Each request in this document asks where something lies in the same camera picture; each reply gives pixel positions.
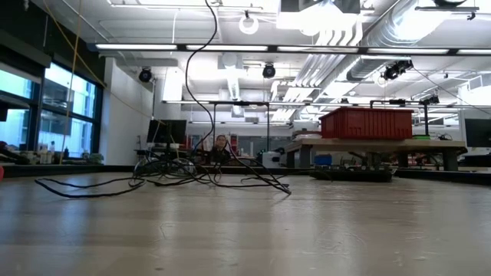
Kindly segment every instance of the monitor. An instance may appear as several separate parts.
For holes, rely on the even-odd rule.
[[[468,147],[491,147],[491,120],[466,119]]]
[[[185,143],[186,125],[186,120],[151,120],[147,143]]]

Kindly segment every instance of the floor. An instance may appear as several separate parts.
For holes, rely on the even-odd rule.
[[[0,275],[491,275],[489,188],[284,182],[290,197],[188,184],[86,200],[60,198],[30,178],[4,179]]]

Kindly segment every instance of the red bin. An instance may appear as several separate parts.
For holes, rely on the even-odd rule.
[[[340,107],[320,118],[322,138],[411,139],[412,113],[412,110]]]

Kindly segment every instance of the black device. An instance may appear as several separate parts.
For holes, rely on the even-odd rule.
[[[141,69],[140,76],[138,78],[140,79],[141,82],[147,83],[152,80],[152,68],[150,67],[145,67]]]
[[[262,76],[264,78],[272,78],[276,75],[276,69],[272,63],[267,63],[264,66],[264,70],[262,71]]]
[[[151,120],[147,143],[184,143],[186,120]]]
[[[468,147],[491,148],[491,120],[466,119]]]
[[[409,70],[411,68],[413,68],[412,61],[397,61],[395,64],[392,64],[391,66],[387,66],[385,68],[385,72],[383,73],[382,77],[386,81],[395,80],[400,75],[406,73],[406,70]]]

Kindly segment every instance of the white wall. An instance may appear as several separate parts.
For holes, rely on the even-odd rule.
[[[153,95],[122,71],[112,57],[106,60],[104,81],[107,89],[103,98],[100,152],[106,165],[134,165],[137,137],[141,136],[143,146],[147,139]]]
[[[266,122],[267,119],[265,117],[264,112],[258,113],[247,113],[249,116],[254,116],[259,118],[259,122]],[[209,122],[209,116],[205,111],[182,111],[181,118],[183,120],[193,121],[193,122]],[[217,122],[244,122],[245,118],[231,118],[230,112],[219,111],[216,112],[216,121]],[[203,135],[204,133],[208,133],[211,128],[210,124],[188,124],[187,126],[187,134],[188,135]],[[288,126],[271,126],[270,136],[291,136],[292,130],[288,128]],[[267,125],[234,125],[234,124],[216,124],[216,133],[217,134],[237,134],[239,136],[267,136],[268,128]]]
[[[207,124],[188,124],[188,135],[203,135],[208,133],[211,125]],[[240,136],[267,136],[268,129],[266,125],[233,125],[233,124],[217,124],[216,134],[237,134]],[[286,136],[290,137],[292,131],[288,126],[271,126],[269,128],[269,136]]]

